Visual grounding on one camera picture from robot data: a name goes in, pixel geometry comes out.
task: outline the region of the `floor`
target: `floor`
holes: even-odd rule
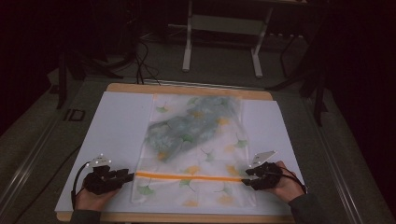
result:
[[[183,36],[183,31],[180,30],[178,35]],[[172,35],[167,43],[156,41],[156,36],[151,34],[142,38],[148,46],[147,67],[142,67],[146,84],[264,91],[265,87],[285,80],[279,53],[287,40],[281,36],[265,38],[260,53],[264,77],[257,79],[246,43],[235,46],[201,37],[192,47],[190,72],[182,72],[184,46],[178,35]],[[299,62],[305,48],[305,42],[299,39],[285,55],[288,72]],[[139,45],[138,51],[143,57],[145,46]],[[113,71],[124,76],[123,79],[103,77],[90,69],[87,69],[84,80],[69,77],[68,99],[61,109],[56,109],[58,96],[48,91],[2,135],[0,190],[7,195],[2,194],[3,214],[0,218],[3,219],[0,222],[60,223],[54,208],[101,96],[109,83],[136,82],[136,70],[134,63]],[[49,74],[53,84],[57,82],[56,76],[57,70]],[[333,223],[395,223],[353,135],[332,100],[332,93],[325,92],[327,111],[322,113],[323,127],[319,127],[312,117],[312,99],[301,98],[298,93],[301,84],[293,84],[272,94],[281,108],[310,191],[317,194]],[[66,119],[68,109],[84,110],[84,119]],[[27,158],[34,160],[31,160],[30,169],[22,172],[23,188],[8,189],[14,173],[30,162],[25,161]]]

